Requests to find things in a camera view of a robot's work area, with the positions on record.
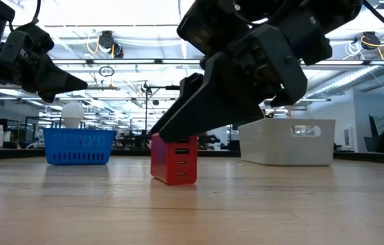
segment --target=white bin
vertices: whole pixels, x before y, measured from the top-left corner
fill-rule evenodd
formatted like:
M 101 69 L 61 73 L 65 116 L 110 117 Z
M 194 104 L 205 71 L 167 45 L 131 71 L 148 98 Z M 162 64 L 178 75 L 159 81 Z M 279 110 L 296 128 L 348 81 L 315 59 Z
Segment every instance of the white bin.
M 294 128 L 315 126 L 314 136 Z M 335 120 L 267 118 L 239 127 L 243 161 L 272 166 L 328 166 L 333 161 Z

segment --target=wooden table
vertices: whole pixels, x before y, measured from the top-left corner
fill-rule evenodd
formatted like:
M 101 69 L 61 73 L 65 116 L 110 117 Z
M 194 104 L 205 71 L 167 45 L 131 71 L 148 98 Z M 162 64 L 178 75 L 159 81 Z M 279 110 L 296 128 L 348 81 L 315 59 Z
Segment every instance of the wooden table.
M 149 158 L 0 161 L 0 244 L 384 244 L 384 165 L 265 167 L 199 159 L 166 186 Z

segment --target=wall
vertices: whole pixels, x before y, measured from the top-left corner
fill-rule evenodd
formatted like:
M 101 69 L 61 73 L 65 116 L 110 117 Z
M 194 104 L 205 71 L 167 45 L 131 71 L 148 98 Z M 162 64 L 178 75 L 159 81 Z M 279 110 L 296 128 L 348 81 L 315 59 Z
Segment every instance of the wall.
M 357 152 L 357 128 L 355 121 L 355 108 L 353 101 L 353 91 L 346 91 L 344 95 L 332 96 L 330 102 L 314 102 L 306 112 L 295 112 L 295 118 L 308 119 L 334 119 L 336 130 L 334 132 L 334 142 L 337 145 L 345 144 L 344 130 L 348 127 L 353 128 L 353 150 Z
M 359 152 L 367 152 L 364 138 L 372 137 L 369 115 L 376 117 L 384 116 L 384 94 L 355 93 L 354 105 Z
M 39 116 L 39 107 L 17 104 L 15 101 L 4 101 L 0 106 L 0 118 L 25 121 L 26 116 Z

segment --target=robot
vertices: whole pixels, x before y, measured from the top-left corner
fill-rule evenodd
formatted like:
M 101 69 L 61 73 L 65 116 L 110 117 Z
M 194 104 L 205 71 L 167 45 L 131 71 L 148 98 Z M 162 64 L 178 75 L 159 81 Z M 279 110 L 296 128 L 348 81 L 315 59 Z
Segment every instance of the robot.
M 272 99 L 274 107 L 293 105 L 307 87 L 300 60 L 313 65 L 330 58 L 325 34 L 357 17 L 363 5 L 380 18 L 364 0 L 195 0 L 177 33 L 203 52 L 200 66 L 205 74 L 180 82 L 179 98 L 150 133 L 170 143 L 261 119 L 258 105 L 265 99 Z M 52 102 L 57 93 L 82 90 L 87 84 L 51 62 L 47 52 L 54 43 L 35 25 L 37 13 L 0 43 L 0 83 L 21 85 Z M 14 14 L 0 1 L 0 39 L 6 22 L 12 29 Z M 267 21 L 254 23 L 263 19 Z

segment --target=blue basket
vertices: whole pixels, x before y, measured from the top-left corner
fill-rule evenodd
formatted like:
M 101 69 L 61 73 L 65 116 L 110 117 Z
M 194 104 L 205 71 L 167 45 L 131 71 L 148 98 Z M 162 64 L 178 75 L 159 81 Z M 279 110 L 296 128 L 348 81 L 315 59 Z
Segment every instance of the blue basket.
M 47 162 L 53 165 L 106 164 L 115 131 L 44 129 Z

